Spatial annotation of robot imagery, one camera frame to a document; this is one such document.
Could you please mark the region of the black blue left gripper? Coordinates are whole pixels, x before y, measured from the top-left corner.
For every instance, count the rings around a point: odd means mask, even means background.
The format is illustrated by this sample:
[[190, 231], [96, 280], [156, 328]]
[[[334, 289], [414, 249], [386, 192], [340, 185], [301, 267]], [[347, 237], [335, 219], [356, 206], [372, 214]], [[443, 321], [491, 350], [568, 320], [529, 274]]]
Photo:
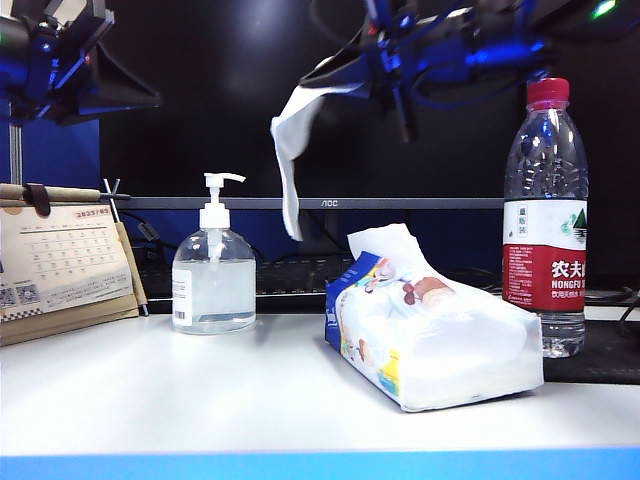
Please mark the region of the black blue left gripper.
[[158, 107], [161, 95], [123, 67], [100, 40], [114, 24], [103, 1], [87, 1], [75, 19], [61, 23], [59, 1], [14, 1], [1, 18], [1, 97], [7, 120], [58, 124], [83, 117], [81, 97], [90, 90], [99, 109]]

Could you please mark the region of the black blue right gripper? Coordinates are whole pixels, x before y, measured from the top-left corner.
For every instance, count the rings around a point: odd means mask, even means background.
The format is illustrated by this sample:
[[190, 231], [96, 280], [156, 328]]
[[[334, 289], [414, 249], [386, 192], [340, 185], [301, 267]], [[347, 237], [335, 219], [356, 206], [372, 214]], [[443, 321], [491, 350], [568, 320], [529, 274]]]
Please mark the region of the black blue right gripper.
[[545, 62], [540, 1], [453, 1], [421, 19], [415, 1], [368, 1], [362, 48], [322, 60], [300, 86], [374, 86], [395, 107], [403, 140], [416, 138], [415, 104], [439, 108], [428, 89], [505, 76], [523, 80]]

